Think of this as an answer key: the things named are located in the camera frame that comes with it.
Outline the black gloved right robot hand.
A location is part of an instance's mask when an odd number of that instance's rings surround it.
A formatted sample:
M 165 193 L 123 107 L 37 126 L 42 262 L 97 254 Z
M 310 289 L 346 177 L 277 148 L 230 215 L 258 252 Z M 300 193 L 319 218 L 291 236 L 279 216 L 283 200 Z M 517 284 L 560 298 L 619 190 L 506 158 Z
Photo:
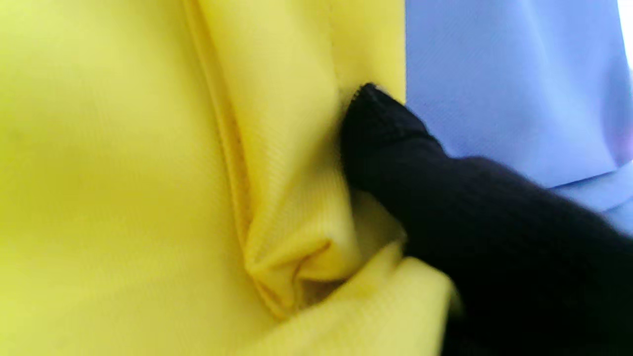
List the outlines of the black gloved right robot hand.
M 628 234 L 491 160 L 448 156 L 371 83 L 348 106 L 341 151 L 351 185 L 404 227 L 405 255 L 456 287 L 444 356 L 632 354 Z

